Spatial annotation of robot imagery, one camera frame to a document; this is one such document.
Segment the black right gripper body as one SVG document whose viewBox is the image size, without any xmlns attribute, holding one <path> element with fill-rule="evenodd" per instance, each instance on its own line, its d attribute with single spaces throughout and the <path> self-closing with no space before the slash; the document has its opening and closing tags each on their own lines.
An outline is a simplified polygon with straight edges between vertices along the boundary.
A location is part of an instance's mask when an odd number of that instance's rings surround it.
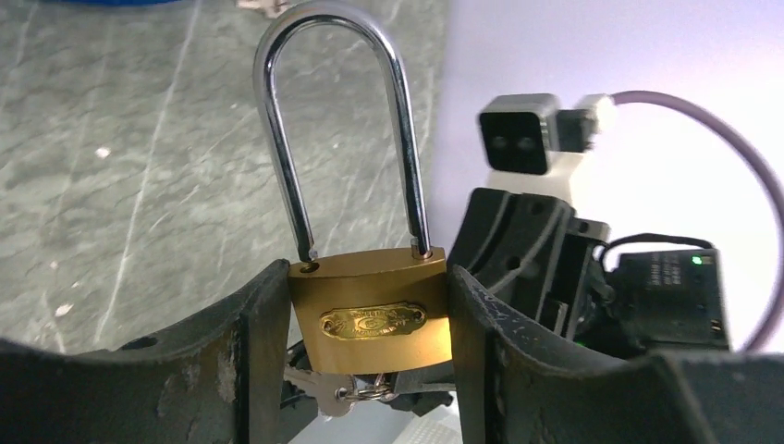
<svg viewBox="0 0 784 444">
<path fill-rule="evenodd" d="M 447 262 L 518 312 L 574 339 L 591 316 L 593 251 L 608 235 L 608 224 L 579 218 L 559 198 L 477 188 Z"/>
</svg>

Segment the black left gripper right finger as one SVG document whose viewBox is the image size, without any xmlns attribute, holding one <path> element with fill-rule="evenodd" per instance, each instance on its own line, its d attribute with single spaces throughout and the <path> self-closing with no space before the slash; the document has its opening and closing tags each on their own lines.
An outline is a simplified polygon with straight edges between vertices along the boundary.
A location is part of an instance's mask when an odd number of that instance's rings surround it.
<svg viewBox="0 0 784 444">
<path fill-rule="evenodd" d="M 540 326 L 448 271 L 466 443 L 779 443 L 779 354 L 659 351 L 624 361 Z"/>
</svg>

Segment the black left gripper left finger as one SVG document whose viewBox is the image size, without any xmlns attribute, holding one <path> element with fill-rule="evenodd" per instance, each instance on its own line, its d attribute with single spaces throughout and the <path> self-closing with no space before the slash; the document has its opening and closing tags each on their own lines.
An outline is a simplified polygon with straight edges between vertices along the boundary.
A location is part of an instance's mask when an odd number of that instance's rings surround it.
<svg viewBox="0 0 784 444">
<path fill-rule="evenodd" d="M 5 443 L 274 443 L 288 263 L 121 348 L 65 355 L 1 343 Z"/>
</svg>

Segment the brass padlock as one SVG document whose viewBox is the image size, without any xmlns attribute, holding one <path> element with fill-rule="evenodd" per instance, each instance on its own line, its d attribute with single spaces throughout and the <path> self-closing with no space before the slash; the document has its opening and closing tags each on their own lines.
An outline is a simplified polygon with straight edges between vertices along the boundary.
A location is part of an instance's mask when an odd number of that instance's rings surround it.
<svg viewBox="0 0 784 444">
<path fill-rule="evenodd" d="M 317 254 L 277 101 L 276 65 L 296 33 L 324 25 L 362 37 L 384 75 L 411 237 L 407 248 Z M 308 1 L 267 29 L 256 49 L 252 78 L 299 257 L 289 269 L 288 284 L 313 370 L 370 375 L 449 361 L 446 254 L 430 240 L 409 84 L 396 46 L 361 9 L 340 1 Z"/>
</svg>

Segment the silver keys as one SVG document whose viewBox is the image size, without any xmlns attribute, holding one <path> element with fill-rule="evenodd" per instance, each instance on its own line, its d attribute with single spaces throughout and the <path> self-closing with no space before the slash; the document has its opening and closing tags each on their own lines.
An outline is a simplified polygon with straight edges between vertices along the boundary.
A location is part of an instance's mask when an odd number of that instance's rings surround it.
<svg viewBox="0 0 784 444">
<path fill-rule="evenodd" d="M 392 401 L 397 395 L 379 375 L 370 385 L 358 386 L 354 376 L 325 374 L 286 366 L 283 378 L 305 395 L 316 400 L 321 414 L 328 417 L 347 415 L 356 402 Z"/>
</svg>

